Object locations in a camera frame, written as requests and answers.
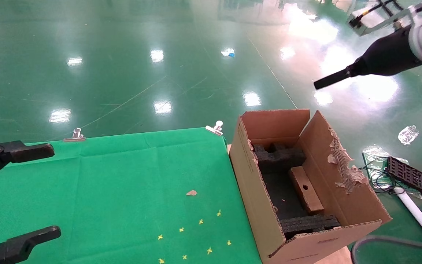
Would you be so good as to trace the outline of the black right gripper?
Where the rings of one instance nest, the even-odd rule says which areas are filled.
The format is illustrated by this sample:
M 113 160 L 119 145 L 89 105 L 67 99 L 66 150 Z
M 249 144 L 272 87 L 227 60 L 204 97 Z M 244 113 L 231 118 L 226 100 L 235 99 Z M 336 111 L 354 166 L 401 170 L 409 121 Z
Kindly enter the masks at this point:
M 345 69 L 314 82 L 320 90 L 350 77 L 377 75 L 393 76 L 422 65 L 422 60 L 411 50 L 409 33 L 411 27 L 399 29 L 376 40 L 354 63 Z

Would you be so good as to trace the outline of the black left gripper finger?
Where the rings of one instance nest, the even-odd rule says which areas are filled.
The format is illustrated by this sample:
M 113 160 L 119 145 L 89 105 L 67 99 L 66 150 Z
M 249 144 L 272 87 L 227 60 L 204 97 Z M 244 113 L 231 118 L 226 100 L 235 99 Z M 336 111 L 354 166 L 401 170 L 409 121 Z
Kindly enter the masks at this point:
M 17 264 L 26 261 L 35 246 L 60 236 L 60 227 L 53 225 L 7 239 L 0 243 L 0 264 Z
M 0 142 L 0 171 L 10 163 L 24 163 L 54 156 L 49 143 L 27 146 L 21 141 Z

